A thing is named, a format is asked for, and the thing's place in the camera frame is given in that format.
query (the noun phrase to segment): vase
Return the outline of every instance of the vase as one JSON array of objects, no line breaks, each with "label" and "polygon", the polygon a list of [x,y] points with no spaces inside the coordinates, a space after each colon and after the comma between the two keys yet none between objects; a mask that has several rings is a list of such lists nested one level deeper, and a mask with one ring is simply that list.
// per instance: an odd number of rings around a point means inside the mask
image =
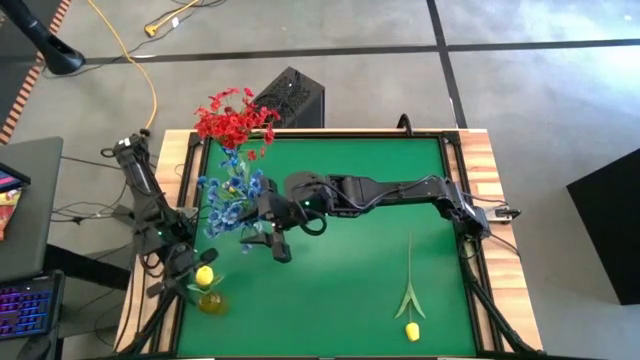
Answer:
[{"label": "vase", "polygon": [[198,309],[212,315],[224,315],[229,311],[229,302],[219,292],[212,292],[200,296]]}]

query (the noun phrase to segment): yellow flower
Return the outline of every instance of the yellow flower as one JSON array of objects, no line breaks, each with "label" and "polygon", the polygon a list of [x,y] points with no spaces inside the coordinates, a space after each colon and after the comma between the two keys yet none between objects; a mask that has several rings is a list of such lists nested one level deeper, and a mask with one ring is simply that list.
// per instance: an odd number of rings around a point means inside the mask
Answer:
[{"label": "yellow flower", "polygon": [[405,327],[409,341],[418,341],[420,339],[420,327],[416,323],[409,323]]},{"label": "yellow flower", "polygon": [[202,266],[196,271],[196,284],[200,287],[207,287],[213,282],[213,269],[209,266]]}]

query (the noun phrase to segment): blue artificial flowers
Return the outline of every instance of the blue artificial flowers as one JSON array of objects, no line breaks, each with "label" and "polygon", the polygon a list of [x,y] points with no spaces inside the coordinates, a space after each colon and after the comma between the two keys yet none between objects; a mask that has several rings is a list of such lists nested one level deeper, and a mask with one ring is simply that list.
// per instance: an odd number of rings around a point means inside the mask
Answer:
[{"label": "blue artificial flowers", "polygon": [[[227,169],[229,180],[198,178],[198,187],[206,188],[207,202],[211,207],[204,227],[204,234],[211,239],[236,229],[261,229],[260,219],[245,219],[243,213],[253,209],[262,194],[260,179],[263,173],[261,170],[250,173],[237,150],[221,149],[227,159],[220,163],[220,167]],[[244,245],[242,252],[247,253],[250,248],[250,245]]]}]

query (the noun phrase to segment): keyboard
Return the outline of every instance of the keyboard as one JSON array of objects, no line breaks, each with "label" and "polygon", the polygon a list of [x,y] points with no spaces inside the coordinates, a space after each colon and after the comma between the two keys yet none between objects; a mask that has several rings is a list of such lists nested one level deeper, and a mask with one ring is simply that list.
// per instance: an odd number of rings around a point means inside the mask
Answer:
[{"label": "keyboard", "polygon": [[0,341],[46,334],[57,321],[63,276],[0,284]]}]

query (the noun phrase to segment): rgb keyboard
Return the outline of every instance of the rgb keyboard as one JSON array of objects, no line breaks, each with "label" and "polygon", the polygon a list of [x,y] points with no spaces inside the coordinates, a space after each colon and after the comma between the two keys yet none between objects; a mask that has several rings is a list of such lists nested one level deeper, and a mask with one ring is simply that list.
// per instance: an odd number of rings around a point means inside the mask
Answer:
[{"label": "rgb keyboard", "polygon": [[0,340],[49,332],[56,288],[51,277],[0,284]]}]

